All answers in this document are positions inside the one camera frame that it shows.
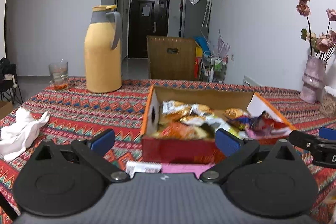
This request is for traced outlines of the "yellow thermos jug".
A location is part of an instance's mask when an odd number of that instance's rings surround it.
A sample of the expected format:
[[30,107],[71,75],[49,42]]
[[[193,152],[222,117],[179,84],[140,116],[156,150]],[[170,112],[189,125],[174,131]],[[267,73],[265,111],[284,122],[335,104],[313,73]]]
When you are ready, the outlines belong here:
[[118,90],[121,80],[121,15],[117,5],[92,8],[84,42],[85,77],[88,91],[109,93]]

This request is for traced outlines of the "white silver snack pack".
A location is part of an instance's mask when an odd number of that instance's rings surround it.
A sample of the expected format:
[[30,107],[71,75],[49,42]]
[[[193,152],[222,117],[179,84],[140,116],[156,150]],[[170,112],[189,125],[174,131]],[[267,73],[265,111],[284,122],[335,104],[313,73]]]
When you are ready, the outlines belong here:
[[157,162],[128,161],[125,172],[133,178],[135,173],[160,173],[162,165]]

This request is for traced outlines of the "large pink snack pack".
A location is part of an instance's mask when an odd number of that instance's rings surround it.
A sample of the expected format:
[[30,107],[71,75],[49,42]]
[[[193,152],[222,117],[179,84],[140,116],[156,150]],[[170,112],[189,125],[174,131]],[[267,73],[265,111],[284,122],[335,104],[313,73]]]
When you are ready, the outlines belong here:
[[264,116],[253,117],[245,127],[245,133],[254,139],[269,139],[276,136],[287,136],[290,128],[287,124],[265,118]]

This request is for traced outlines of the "dried pink roses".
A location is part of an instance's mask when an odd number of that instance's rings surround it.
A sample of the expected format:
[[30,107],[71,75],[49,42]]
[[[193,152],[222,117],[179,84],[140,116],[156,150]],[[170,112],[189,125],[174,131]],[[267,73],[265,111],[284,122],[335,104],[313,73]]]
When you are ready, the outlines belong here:
[[305,18],[300,38],[309,55],[328,63],[335,54],[335,0],[297,0],[295,9]]

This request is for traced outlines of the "orange striped biscuit pack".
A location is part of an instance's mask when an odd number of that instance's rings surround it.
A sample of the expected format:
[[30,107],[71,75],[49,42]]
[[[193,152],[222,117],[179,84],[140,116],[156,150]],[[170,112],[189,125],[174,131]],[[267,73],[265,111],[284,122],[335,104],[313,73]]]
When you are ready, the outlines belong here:
[[211,135],[199,126],[190,126],[181,122],[171,122],[155,134],[158,139],[199,140]]

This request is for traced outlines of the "clear container of seeds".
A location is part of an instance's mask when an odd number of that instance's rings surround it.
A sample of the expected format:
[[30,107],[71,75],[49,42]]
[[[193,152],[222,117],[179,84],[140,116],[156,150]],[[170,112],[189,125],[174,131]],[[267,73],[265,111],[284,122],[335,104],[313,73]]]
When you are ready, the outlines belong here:
[[330,86],[325,86],[323,90],[320,111],[323,115],[329,118],[335,118],[336,114],[336,95],[335,89]]

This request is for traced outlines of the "colourful patterned tablecloth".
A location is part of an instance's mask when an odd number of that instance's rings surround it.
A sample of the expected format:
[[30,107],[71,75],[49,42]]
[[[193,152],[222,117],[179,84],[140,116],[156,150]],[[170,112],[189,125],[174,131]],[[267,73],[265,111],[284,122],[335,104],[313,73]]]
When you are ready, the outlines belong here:
[[[318,104],[303,102],[299,99],[299,92],[289,89],[182,80],[123,80],[120,90],[100,95],[86,91],[84,78],[71,78],[70,89],[55,91],[48,86],[22,105],[30,110],[34,118],[40,118],[45,111],[49,112],[50,120],[41,129],[32,148],[9,163],[1,159],[1,194],[15,212],[20,214],[11,188],[34,149],[44,139],[52,139],[56,144],[69,144],[79,137],[93,137],[103,129],[112,128],[116,133],[117,148],[109,151],[104,158],[122,168],[128,160],[142,160],[140,127],[151,85],[191,90],[257,92],[292,125],[305,133],[317,135],[322,126],[335,129],[335,118],[327,118],[320,112]],[[322,200],[335,188],[335,170],[313,167],[310,154],[302,153],[320,190],[311,216],[319,223],[327,223],[331,220],[334,207],[322,204]]]

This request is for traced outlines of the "black folding chair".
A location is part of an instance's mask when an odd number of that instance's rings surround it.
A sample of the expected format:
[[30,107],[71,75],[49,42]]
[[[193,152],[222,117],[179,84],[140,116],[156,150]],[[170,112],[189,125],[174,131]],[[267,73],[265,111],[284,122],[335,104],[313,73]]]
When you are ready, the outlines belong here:
[[23,97],[17,79],[17,65],[3,57],[0,61],[1,73],[1,101],[22,104]]

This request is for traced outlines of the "brown wooden chair back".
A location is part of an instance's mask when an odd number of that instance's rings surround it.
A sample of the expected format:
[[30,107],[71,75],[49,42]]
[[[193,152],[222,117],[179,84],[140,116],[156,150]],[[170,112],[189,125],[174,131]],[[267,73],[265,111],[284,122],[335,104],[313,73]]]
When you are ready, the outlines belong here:
[[194,80],[196,42],[171,36],[148,36],[149,77],[160,80]]

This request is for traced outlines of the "glass cup with drink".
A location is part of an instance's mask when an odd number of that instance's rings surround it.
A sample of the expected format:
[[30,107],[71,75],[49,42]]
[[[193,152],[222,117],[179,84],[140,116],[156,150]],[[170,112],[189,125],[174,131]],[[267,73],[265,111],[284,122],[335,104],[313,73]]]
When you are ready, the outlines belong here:
[[49,64],[49,73],[55,90],[65,90],[68,88],[68,61],[62,59]]

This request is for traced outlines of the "grey refrigerator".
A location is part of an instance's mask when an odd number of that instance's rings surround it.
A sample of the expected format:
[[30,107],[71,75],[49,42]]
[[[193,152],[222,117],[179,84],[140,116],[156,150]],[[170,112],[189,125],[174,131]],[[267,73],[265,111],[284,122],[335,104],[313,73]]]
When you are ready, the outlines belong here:
[[205,15],[208,0],[181,0],[179,37],[190,39],[198,36],[209,37],[209,26]]

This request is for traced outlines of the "red cardboard pumpkin box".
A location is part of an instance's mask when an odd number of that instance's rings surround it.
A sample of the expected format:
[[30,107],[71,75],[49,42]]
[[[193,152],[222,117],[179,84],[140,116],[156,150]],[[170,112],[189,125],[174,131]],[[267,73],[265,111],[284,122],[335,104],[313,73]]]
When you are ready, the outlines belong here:
[[150,88],[141,128],[144,161],[209,164],[228,156],[215,143],[223,130],[238,141],[274,144],[293,130],[256,92]]

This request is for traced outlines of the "white crumpled cloth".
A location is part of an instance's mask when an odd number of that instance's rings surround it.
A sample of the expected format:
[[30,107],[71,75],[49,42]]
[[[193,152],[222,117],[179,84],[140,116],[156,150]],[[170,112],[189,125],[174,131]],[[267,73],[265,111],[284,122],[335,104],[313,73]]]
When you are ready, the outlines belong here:
[[15,123],[1,129],[1,156],[6,162],[11,162],[31,147],[38,137],[40,128],[50,119],[44,112],[40,119],[34,119],[29,110],[22,107],[15,113]]

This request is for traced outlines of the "pink textured vase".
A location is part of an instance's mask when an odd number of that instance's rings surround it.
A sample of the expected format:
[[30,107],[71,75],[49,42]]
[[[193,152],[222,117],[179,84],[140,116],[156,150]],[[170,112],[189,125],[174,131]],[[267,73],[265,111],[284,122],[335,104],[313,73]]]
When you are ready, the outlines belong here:
[[327,63],[317,57],[308,56],[305,70],[303,71],[303,86],[300,98],[310,104],[317,101],[318,92],[325,86]]

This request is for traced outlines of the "tan object at edge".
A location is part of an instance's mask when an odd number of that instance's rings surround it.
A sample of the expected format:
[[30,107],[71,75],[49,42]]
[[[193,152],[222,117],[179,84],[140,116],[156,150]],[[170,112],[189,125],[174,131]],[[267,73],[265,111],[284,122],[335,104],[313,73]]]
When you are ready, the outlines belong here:
[[0,101],[0,119],[5,118],[5,116],[10,114],[13,110],[14,108],[11,101]]

